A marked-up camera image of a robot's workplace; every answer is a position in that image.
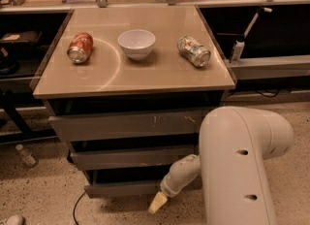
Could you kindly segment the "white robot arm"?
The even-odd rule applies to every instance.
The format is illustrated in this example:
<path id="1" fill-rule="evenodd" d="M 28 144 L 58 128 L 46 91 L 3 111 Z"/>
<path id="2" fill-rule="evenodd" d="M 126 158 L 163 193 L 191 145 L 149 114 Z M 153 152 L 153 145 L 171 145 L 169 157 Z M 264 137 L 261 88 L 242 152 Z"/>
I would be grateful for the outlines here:
<path id="1" fill-rule="evenodd" d="M 199 153 L 171 165 L 148 211 L 201 177 L 207 225 L 277 225 L 264 160 L 293 144 L 292 125 L 276 112 L 217 108 L 202 121 Z"/>

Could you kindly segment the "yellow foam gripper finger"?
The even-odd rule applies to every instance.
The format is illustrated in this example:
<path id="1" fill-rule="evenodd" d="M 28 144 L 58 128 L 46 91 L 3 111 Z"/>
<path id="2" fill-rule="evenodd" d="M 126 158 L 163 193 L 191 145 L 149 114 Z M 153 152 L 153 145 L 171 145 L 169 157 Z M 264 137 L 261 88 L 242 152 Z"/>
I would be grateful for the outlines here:
<path id="1" fill-rule="evenodd" d="M 151 202 L 148 211 L 151 214 L 156 213 L 167 201 L 168 197 L 163 192 L 159 191 Z"/>

